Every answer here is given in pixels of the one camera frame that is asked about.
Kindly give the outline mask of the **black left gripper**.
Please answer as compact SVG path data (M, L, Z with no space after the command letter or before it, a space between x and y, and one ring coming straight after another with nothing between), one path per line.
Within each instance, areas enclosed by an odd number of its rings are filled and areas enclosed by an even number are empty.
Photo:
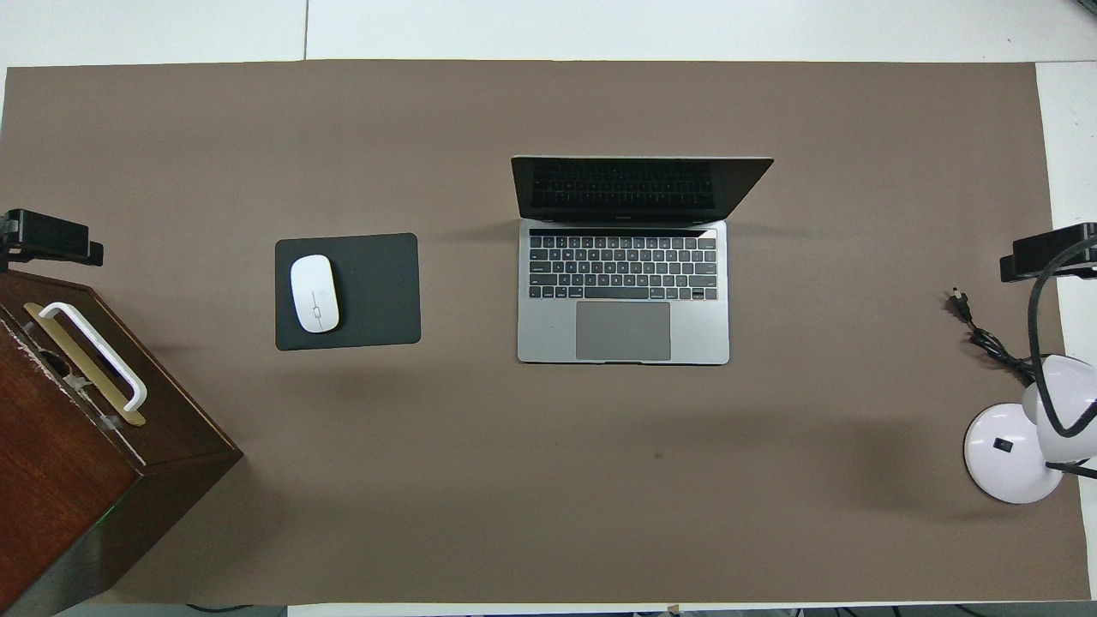
M1 242L3 263L25 263L35 259L91 267L105 263L105 246L90 242L89 227L26 207L13 207L3 215Z

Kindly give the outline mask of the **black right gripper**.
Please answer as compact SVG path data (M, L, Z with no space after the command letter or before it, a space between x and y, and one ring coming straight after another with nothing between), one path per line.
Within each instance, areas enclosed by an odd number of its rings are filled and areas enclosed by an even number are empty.
M1081 242L1090 242L1096 234L1096 223L1085 222L1047 231L1014 242L1014 254L999 259L999 278L1003 284L1037 278L1058 255ZM1094 246L1070 258L1058 267L1054 276L1074 276L1081 279L1096 277Z

